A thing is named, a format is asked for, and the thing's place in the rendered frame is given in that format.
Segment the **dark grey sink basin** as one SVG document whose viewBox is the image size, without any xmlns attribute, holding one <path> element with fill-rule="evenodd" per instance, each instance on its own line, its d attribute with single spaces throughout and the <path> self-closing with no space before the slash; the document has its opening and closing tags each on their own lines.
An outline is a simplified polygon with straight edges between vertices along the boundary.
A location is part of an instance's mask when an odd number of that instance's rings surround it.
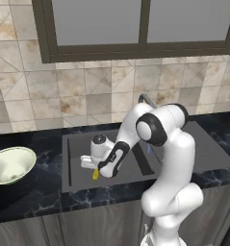
<svg viewBox="0 0 230 246">
<path fill-rule="evenodd" d="M 189 122 L 184 131 L 196 142 L 194 173 L 230 167 L 230 156 L 196 123 Z M 63 136 L 62 193 L 110 185 L 124 185 L 157 179 L 162 170 L 164 149 L 140 141 L 125 157 L 114 178 L 99 176 L 81 166 L 81 157 L 90 155 L 90 143 L 96 135 L 115 141 L 118 129 Z"/>
</svg>

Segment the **grey cupboard run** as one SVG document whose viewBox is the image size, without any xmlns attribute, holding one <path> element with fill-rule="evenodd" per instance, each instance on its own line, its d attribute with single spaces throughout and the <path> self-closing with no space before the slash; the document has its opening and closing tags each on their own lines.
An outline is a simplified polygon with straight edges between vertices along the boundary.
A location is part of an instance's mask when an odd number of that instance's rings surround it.
<svg viewBox="0 0 230 246">
<path fill-rule="evenodd" d="M 188 246 L 219 246 L 230 227 L 230 185 L 203 193 L 179 234 Z M 133 201 L 0 223 L 0 246 L 140 246 L 152 225 Z"/>
</svg>

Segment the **grey sink faucet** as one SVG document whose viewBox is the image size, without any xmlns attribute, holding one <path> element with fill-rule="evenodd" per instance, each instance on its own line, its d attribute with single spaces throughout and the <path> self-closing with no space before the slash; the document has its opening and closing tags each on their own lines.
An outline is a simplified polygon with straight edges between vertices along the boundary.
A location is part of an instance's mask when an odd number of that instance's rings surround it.
<svg viewBox="0 0 230 246">
<path fill-rule="evenodd" d="M 149 106 L 151 106 L 153 109 L 156 108 L 155 104 L 151 101 L 151 99 L 145 94 L 145 93 L 142 93 L 139 97 L 139 102 L 140 103 L 146 103 L 148 104 Z"/>
</svg>

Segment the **dark framed window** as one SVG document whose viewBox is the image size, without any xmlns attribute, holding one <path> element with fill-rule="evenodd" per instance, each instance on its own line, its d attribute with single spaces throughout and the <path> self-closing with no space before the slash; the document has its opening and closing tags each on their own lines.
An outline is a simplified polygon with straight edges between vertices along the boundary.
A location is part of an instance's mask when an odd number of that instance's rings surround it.
<svg viewBox="0 0 230 246">
<path fill-rule="evenodd" d="M 32 0 L 41 61 L 230 55 L 230 0 Z"/>
</svg>

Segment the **pale green bowl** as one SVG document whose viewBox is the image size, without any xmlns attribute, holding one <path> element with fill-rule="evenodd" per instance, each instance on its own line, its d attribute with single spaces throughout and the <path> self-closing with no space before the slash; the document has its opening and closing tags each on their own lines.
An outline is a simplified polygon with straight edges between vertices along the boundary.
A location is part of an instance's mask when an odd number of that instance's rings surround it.
<svg viewBox="0 0 230 246">
<path fill-rule="evenodd" d="M 25 177 L 35 166 L 36 153 L 27 147 L 0 150 L 0 185 L 10 185 Z"/>
</svg>

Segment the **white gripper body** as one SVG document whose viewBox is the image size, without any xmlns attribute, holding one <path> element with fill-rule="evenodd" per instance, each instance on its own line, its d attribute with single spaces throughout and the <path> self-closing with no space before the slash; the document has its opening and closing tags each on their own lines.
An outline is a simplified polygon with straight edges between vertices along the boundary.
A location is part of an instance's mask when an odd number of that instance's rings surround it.
<svg viewBox="0 0 230 246">
<path fill-rule="evenodd" d="M 81 166 L 88 169 L 96 169 L 98 166 L 98 159 L 92 156 L 82 156 Z"/>
</svg>

